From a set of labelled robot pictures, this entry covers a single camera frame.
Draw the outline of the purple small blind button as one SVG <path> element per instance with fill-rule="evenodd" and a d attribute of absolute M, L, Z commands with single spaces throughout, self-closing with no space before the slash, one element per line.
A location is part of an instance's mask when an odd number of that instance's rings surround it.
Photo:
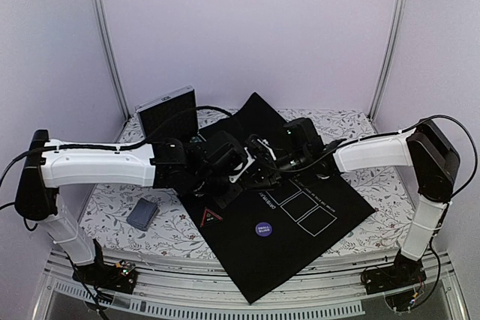
<path fill-rule="evenodd" d="M 265 238 L 272 234 L 273 228 L 267 222 L 257 223 L 255 226 L 255 232 L 258 236 Z"/>

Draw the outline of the black round dealer button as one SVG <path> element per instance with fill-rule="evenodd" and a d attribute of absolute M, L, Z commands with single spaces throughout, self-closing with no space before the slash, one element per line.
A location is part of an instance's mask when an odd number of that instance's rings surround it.
<path fill-rule="evenodd" d="M 330 178 L 330 175 L 316 174 L 316 177 L 321 180 L 326 180 Z"/>

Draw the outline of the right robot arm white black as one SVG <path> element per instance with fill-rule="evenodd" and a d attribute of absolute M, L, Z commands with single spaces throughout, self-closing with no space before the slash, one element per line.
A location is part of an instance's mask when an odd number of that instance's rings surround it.
<path fill-rule="evenodd" d="M 309 120 L 298 118 L 286 124 L 286 134 L 294 142 L 295 150 L 278 157 L 267 140 L 252 135 L 247 140 L 246 152 L 249 160 L 273 174 L 274 181 L 316 165 L 322 167 L 326 176 L 385 166 L 413 168 L 419 204 L 387 276 L 393 286 L 403 287 L 416 276 L 452 199 L 462 191 L 455 187 L 460 155 L 436 125 L 437 119 L 438 115 L 431 115 L 396 132 L 319 146 L 320 136 L 309 139 L 299 135 Z"/>

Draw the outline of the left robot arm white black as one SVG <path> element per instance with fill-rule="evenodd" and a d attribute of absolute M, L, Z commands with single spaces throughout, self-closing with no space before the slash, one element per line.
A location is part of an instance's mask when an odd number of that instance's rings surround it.
<path fill-rule="evenodd" d="M 24 160 L 14 207 L 36 221 L 96 286 L 112 277 L 99 258 L 94 241 L 85 235 L 63 202 L 59 189 L 72 184 L 132 184 L 172 189 L 178 196 L 203 191 L 208 182 L 234 185 L 252 164 L 248 151 L 228 133 L 208 142 L 184 144 L 177 139 L 124 144 L 75 144 L 34 133 L 30 149 L 14 158 Z"/>

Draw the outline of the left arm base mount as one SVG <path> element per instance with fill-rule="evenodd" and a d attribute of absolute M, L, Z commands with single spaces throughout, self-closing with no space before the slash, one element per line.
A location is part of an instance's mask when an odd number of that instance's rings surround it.
<path fill-rule="evenodd" d="M 136 265 L 121 260 L 114 265 L 92 263 L 84 266 L 73 266 L 73 279 L 96 289 L 107 289 L 128 295 L 134 293 L 138 273 Z"/>

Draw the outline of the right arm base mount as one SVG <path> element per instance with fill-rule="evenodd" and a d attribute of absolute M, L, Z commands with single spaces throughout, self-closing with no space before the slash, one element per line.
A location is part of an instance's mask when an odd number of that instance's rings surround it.
<path fill-rule="evenodd" d="M 409 286 L 409 290 L 387 295 L 385 302 L 398 312 L 413 308 L 427 279 L 421 260 L 395 261 L 393 265 L 364 269 L 360 276 L 368 295 L 388 292 Z"/>

